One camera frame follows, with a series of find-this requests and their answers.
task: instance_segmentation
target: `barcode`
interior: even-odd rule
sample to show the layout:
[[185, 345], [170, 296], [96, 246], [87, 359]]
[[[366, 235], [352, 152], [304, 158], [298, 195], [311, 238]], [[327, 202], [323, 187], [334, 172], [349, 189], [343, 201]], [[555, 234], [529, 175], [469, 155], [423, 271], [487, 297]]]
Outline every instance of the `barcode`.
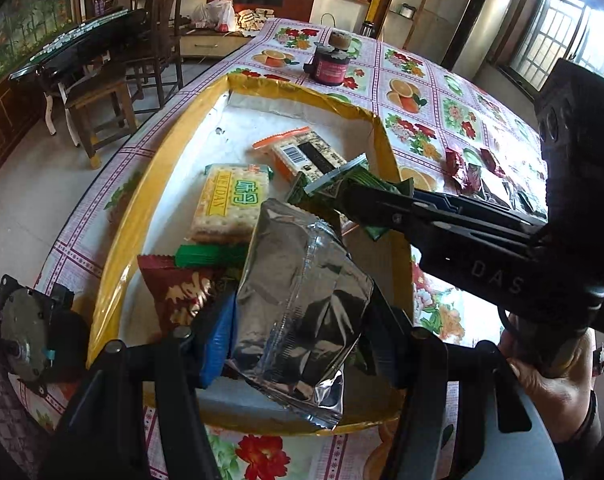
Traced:
[[295, 165], [302, 164], [303, 162], [308, 162], [308, 158], [306, 157], [306, 155], [304, 155], [304, 153], [302, 153], [300, 149], [294, 144], [282, 146], [282, 151]]

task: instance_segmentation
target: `table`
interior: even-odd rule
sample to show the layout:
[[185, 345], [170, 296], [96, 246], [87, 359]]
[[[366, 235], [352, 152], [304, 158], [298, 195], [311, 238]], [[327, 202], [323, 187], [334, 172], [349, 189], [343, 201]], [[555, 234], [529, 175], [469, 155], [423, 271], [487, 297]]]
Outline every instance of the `table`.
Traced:
[[[108, 249], [142, 172], [182, 111], [214, 79], [229, 72], [296, 82], [372, 110], [383, 119], [402, 177], [413, 176], [418, 187], [456, 192], [443, 165], [445, 147], [455, 147], [477, 161], [478, 149], [488, 146], [503, 158], [512, 178], [544, 203], [546, 165], [540, 157], [540, 139], [513, 112], [426, 59], [359, 36], [351, 46], [355, 59], [344, 84], [320, 86], [302, 66], [311, 59], [313, 42], [326, 43], [330, 31], [309, 23], [268, 20], [259, 36], [178, 91], [125, 143], [85, 193], [51, 248], [36, 288], [50, 293], [53, 283], [59, 282], [75, 291], [74, 306], [80, 311], [94, 304]], [[285, 54], [284, 59], [264, 53], [272, 50]], [[409, 100], [407, 95], [415, 98]], [[483, 338], [498, 340], [501, 325], [495, 307], [421, 272], [418, 253], [414, 261], [416, 323], [430, 326], [447, 342], [471, 346]], [[41, 399], [15, 377], [11, 381], [28, 411], [42, 425], [54, 428], [73, 387], [51, 385], [47, 398]], [[456, 392], [456, 385], [450, 383], [451, 424], [457, 413]], [[144, 410], [144, 427], [153, 475], [166, 478], [152, 408]], [[387, 423], [327, 437], [259, 437], [208, 430], [224, 480], [254, 478], [259, 465], [252, 462], [252, 453], [267, 457], [267, 474], [273, 478], [377, 480], [394, 427]], [[451, 436], [443, 457], [451, 457], [453, 441]], [[446, 474], [444, 460], [438, 477]]]
[[[59, 35], [32, 56], [26, 64], [10, 74], [9, 79], [34, 80], [41, 86], [46, 97], [46, 126], [51, 135], [56, 133], [51, 119], [54, 89], [59, 89], [62, 101], [66, 102], [67, 88], [64, 78], [81, 70], [109, 50], [123, 48], [128, 41], [143, 32], [147, 16], [148, 12], [145, 9], [124, 9], [82, 23]], [[69, 111], [65, 111], [70, 136], [75, 145], [79, 146], [80, 138], [77, 130], [72, 124]]]

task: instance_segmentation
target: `silver foil bag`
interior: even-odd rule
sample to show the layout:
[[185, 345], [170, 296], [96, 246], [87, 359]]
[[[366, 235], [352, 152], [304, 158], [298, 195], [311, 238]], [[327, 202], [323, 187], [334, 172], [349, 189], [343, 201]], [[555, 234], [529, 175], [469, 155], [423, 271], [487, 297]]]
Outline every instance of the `silver foil bag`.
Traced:
[[229, 364], [272, 400], [334, 428], [342, 415], [344, 359], [372, 290], [326, 222], [266, 200], [237, 293]]

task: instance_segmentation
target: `cable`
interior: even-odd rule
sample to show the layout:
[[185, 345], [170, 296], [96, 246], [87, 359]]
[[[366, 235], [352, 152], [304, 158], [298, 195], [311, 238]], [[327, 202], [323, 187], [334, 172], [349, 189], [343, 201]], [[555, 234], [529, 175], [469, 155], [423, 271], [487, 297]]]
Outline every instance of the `cable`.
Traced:
[[530, 344], [529, 341], [525, 339], [525, 337], [522, 335], [522, 332], [520, 332], [517, 328], [515, 328], [515, 326], [513, 326], [513, 323], [511, 323], [509, 317], [506, 315], [504, 307], [497, 306], [497, 309], [498, 316], [500, 316], [500, 321], [504, 325], [504, 330], [506, 330], [509, 334], [513, 336], [515, 342], [518, 343], [518, 345], [520, 345], [522, 349], [530, 353], [531, 357], [533, 357], [533, 359], [536, 361], [535, 363], [531, 364], [534, 365], [536, 368], [539, 368], [542, 364], [542, 360], [538, 351], [533, 347], [533, 345]]
[[335, 22], [335, 16], [333, 16], [333, 15], [332, 15], [330, 12], [325, 12], [325, 13], [322, 15], [322, 17], [320, 18], [320, 25], [323, 25], [323, 24], [324, 24], [324, 22], [323, 22], [322, 20], [324, 19], [324, 17], [325, 17], [325, 16], [330, 16], [330, 17], [332, 17], [332, 19], [333, 19], [333, 27], [334, 27], [334, 28], [335, 28], [335, 27], [337, 27], [337, 24], [336, 24], [336, 22]]

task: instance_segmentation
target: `human hand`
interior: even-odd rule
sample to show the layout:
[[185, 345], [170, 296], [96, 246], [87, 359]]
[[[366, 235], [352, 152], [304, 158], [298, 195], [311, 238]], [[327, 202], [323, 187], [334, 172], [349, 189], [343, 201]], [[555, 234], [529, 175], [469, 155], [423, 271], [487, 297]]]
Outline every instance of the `human hand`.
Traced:
[[595, 332], [589, 328], [580, 338], [563, 375], [548, 379], [531, 365], [512, 357], [514, 338], [506, 330], [502, 332], [498, 348], [533, 401], [546, 431], [556, 444], [569, 440], [580, 429], [589, 411], [594, 345]]

